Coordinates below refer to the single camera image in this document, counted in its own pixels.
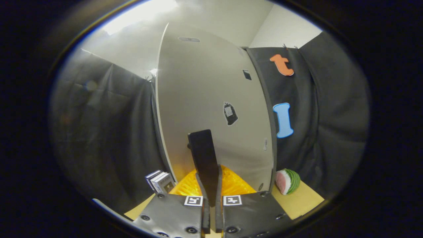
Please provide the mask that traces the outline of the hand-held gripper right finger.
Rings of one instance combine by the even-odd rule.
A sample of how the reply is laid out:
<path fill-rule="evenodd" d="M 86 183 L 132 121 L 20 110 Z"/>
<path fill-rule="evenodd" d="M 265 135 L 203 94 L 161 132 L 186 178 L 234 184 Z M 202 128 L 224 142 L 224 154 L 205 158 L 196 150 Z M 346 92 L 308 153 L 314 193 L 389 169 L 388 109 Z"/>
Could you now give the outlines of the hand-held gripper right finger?
<path fill-rule="evenodd" d="M 223 238 L 270 238 L 292 225 L 270 191 L 255 191 L 223 165 L 219 168 L 215 212 L 216 230 Z"/>

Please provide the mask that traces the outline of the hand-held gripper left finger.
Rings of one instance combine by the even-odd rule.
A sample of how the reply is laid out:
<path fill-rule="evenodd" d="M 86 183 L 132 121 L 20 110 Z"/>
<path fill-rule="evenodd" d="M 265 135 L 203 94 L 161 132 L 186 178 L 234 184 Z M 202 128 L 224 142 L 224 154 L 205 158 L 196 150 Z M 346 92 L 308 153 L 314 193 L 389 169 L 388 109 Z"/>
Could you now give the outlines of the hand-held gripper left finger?
<path fill-rule="evenodd" d="M 219 179 L 212 133 L 193 132 L 188 140 L 201 195 L 158 193 L 134 221 L 140 229 L 166 238 L 204 238 L 210 233 L 210 207 L 216 202 Z"/>

